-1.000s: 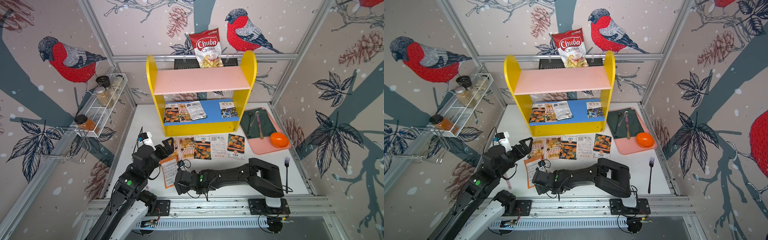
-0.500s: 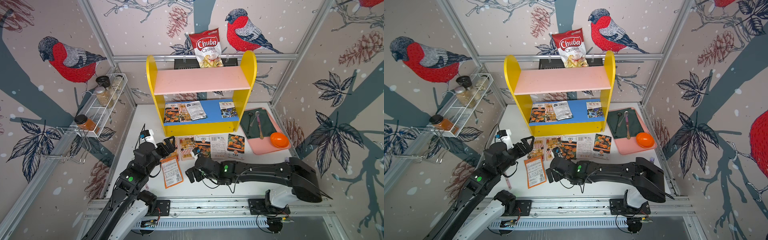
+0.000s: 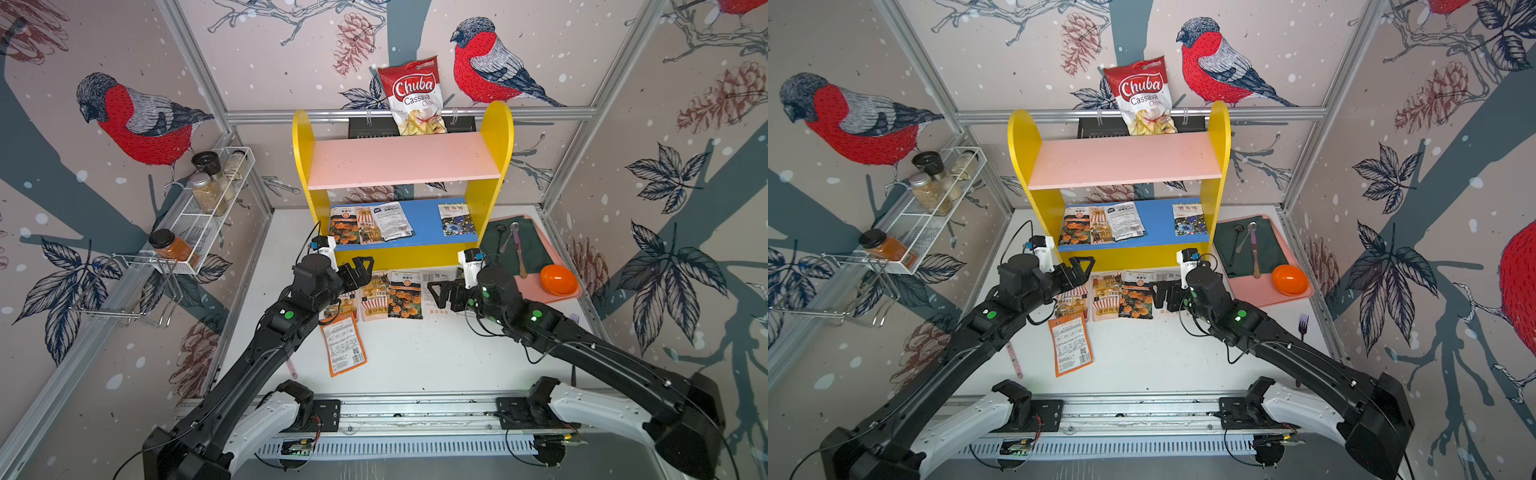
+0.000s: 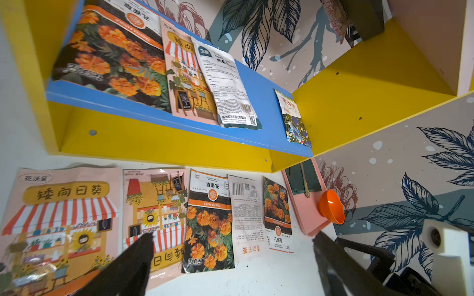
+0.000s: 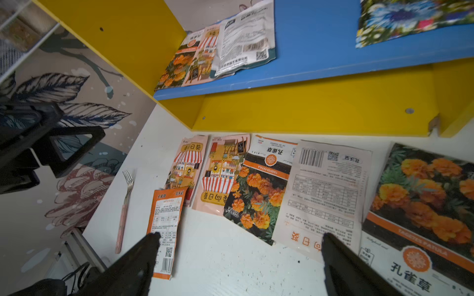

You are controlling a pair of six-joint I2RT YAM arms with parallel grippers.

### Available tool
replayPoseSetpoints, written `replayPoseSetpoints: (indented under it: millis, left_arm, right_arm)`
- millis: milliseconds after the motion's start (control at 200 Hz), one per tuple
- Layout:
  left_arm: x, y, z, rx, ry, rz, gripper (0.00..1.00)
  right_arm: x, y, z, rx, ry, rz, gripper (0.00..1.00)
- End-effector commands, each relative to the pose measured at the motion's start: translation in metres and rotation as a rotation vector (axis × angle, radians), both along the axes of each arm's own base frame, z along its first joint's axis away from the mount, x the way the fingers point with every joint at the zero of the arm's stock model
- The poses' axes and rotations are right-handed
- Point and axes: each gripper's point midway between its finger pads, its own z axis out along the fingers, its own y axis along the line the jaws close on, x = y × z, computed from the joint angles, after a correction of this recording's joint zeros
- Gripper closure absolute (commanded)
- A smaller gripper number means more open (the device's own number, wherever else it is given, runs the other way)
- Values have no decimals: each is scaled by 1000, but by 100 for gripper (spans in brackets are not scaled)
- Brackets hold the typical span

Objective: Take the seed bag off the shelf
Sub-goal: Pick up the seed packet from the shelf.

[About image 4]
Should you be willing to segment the black orange marigold seed bag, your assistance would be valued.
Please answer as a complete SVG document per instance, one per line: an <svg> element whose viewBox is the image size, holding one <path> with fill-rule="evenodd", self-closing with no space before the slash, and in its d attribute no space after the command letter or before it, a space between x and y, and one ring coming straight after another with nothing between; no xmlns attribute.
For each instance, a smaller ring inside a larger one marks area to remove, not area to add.
<svg viewBox="0 0 474 296"><path fill-rule="evenodd" d="M233 269L232 223L228 179L191 170L182 272Z"/></svg>

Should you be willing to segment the blue flower seed bag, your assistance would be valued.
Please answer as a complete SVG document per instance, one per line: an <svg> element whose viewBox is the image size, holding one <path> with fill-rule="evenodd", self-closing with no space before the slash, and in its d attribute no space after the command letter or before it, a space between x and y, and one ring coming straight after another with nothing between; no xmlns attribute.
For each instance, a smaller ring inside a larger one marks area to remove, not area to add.
<svg viewBox="0 0 474 296"><path fill-rule="evenodd" d="M288 142L312 148L312 142L295 101L278 90L275 90L275 94L280 105Z"/></svg>

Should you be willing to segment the white grey seed bag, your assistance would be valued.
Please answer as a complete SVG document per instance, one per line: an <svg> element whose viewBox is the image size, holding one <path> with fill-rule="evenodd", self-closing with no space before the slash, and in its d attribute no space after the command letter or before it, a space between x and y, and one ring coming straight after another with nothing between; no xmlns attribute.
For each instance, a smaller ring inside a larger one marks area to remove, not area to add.
<svg viewBox="0 0 474 296"><path fill-rule="evenodd" d="M202 74L217 107L219 125L223 128L262 129L234 58L196 38L192 37L191 40Z"/></svg>

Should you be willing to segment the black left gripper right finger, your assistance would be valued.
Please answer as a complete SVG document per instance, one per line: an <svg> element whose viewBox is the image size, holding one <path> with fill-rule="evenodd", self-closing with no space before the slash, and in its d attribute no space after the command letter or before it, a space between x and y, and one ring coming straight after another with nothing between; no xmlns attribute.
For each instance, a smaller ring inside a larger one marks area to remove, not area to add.
<svg viewBox="0 0 474 296"><path fill-rule="evenodd" d="M313 239L314 254L326 296L336 296L345 288L354 296L398 296L383 281L390 273L395 256L386 249L346 239L333 240L320 232ZM369 270L358 264L345 249L358 250L374 257Z"/></svg>

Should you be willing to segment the pink storefront seed bag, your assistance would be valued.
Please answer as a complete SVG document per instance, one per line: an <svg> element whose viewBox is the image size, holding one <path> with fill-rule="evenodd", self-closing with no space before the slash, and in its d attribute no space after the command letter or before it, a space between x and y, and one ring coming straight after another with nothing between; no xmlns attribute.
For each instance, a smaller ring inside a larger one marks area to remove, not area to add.
<svg viewBox="0 0 474 296"><path fill-rule="evenodd" d="M181 276L189 173L185 168L123 171L123 250L153 235L147 290Z"/></svg>
<svg viewBox="0 0 474 296"><path fill-rule="evenodd" d="M1 294L66 296L120 254L121 171L22 170L1 223Z"/></svg>
<svg viewBox="0 0 474 296"><path fill-rule="evenodd" d="M261 257L269 250L261 182L229 175L228 183L235 261L239 263Z"/></svg>
<svg viewBox="0 0 474 296"><path fill-rule="evenodd" d="M191 37L160 20L172 115L218 125L217 108L199 67Z"/></svg>

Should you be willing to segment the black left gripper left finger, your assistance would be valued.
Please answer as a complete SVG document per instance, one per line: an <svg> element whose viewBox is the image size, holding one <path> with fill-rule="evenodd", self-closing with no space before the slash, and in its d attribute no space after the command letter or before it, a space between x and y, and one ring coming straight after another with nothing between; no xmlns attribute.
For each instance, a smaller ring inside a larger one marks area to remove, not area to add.
<svg viewBox="0 0 474 296"><path fill-rule="evenodd" d="M153 257L153 235L144 234L75 295L143 296Z"/></svg>

